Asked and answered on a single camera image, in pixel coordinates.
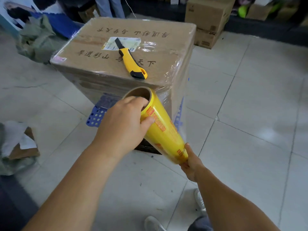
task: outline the jeans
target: jeans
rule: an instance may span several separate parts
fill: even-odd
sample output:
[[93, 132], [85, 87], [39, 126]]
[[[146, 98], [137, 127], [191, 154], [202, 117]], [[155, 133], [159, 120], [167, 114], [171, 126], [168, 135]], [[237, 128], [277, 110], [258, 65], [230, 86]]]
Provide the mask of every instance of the jeans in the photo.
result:
[[99, 9], [99, 13], [102, 17], [110, 17], [112, 18], [110, 4], [115, 12], [117, 18], [125, 18], [124, 11], [121, 5], [121, 0], [95, 0], [97, 3], [97, 7]]
[[187, 231], [213, 231], [213, 227], [208, 216], [199, 217], [189, 226]]

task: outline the cling film roll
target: cling film roll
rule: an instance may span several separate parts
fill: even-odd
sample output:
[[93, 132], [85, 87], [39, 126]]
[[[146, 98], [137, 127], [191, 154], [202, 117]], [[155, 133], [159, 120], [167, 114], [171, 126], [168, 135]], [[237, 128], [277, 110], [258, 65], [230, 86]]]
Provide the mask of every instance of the cling film roll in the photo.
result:
[[185, 143], [155, 91], [148, 87], [137, 87], [130, 90], [124, 98], [129, 96], [140, 96], [149, 101], [141, 111], [140, 121], [152, 116], [155, 122], [150, 126], [144, 138], [173, 163], [184, 163], [188, 158], [184, 148]]

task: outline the box top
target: box top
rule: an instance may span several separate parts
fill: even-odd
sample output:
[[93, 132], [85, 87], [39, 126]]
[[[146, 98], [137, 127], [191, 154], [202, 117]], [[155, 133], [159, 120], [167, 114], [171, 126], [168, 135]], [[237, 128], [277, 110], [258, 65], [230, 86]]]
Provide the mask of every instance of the box top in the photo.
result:
[[50, 62], [61, 72], [135, 81], [113, 43], [115, 38], [121, 37], [123, 46], [131, 48], [138, 65], [148, 73], [148, 78], [142, 82], [166, 86], [177, 76], [195, 31], [196, 26], [190, 23], [93, 18]]
[[235, 0], [188, 0], [187, 4], [206, 5], [217, 9], [226, 9], [233, 5]]

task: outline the right hand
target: right hand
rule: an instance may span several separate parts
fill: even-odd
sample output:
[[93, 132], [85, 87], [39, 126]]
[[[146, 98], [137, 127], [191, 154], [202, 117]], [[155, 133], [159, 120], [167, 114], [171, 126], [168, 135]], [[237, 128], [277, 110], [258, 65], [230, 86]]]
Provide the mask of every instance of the right hand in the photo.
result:
[[185, 163], [180, 164], [181, 169], [186, 174], [187, 178], [193, 182], [197, 182], [196, 170], [199, 167], [205, 167], [198, 156], [195, 155], [189, 143], [185, 144], [185, 149], [188, 154], [188, 159]]

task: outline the shoe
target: shoe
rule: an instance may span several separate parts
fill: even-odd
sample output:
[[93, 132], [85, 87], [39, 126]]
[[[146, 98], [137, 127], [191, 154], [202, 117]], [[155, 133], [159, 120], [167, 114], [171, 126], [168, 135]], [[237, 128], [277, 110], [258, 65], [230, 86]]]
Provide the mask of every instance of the shoe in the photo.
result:
[[162, 224], [152, 216], [149, 216], [144, 221], [145, 231], [167, 231]]
[[204, 216], [207, 216], [206, 209], [205, 209], [205, 206], [204, 206], [204, 202], [203, 202], [203, 199], [202, 199], [202, 196], [201, 196], [199, 189], [195, 190], [195, 200], [196, 200], [197, 204], [199, 205], [202, 214]]

